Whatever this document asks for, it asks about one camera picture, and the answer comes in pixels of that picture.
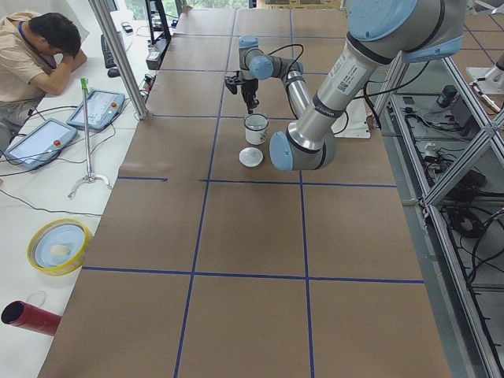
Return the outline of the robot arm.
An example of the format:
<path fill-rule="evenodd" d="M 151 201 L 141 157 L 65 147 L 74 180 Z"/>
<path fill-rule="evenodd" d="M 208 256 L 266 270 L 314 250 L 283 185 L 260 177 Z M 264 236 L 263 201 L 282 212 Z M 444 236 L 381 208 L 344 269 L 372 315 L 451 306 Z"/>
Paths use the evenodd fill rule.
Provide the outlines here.
<path fill-rule="evenodd" d="M 234 95 L 240 87 L 248 114 L 252 114 L 259 106 L 257 99 L 259 81 L 269 78 L 279 79 L 283 83 L 295 119 L 300 118 L 311 103 L 311 95 L 308 94 L 303 77 L 304 67 L 299 60 L 304 49 L 300 44 L 288 45 L 292 46 L 299 46 L 302 49 L 295 59 L 278 57 L 274 52 L 264 53 L 259 48 L 258 37 L 255 35 L 244 35 L 239 38 L 239 70 L 228 79 L 227 86 Z"/>
<path fill-rule="evenodd" d="M 438 60 L 461 49 L 464 1 L 354 1 L 343 52 L 296 121 L 269 142 L 280 171 L 316 170 L 335 156 L 332 125 L 381 65 Z"/>

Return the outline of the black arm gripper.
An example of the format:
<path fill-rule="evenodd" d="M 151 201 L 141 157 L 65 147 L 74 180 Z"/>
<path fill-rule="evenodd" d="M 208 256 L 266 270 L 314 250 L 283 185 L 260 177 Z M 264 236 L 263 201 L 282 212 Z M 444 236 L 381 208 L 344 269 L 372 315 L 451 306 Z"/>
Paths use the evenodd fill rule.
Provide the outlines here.
<path fill-rule="evenodd" d="M 258 80 L 242 80 L 241 93 L 244 101 L 256 101 L 256 92 L 258 90 Z"/>

